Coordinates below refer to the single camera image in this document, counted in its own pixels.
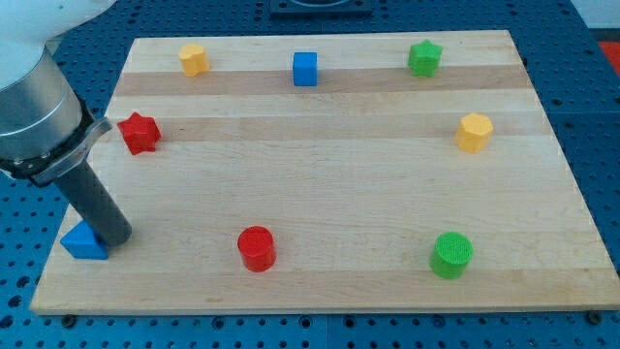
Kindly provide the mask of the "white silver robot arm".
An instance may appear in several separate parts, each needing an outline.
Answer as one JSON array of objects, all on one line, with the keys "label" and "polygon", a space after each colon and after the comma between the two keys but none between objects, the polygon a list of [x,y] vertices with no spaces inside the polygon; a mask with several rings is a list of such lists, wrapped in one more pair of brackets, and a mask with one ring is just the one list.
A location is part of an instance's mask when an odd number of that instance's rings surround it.
[{"label": "white silver robot arm", "polygon": [[85,160],[111,126],[95,118],[55,63],[46,42],[93,18],[114,0],[1,2],[1,171],[47,186]]}]

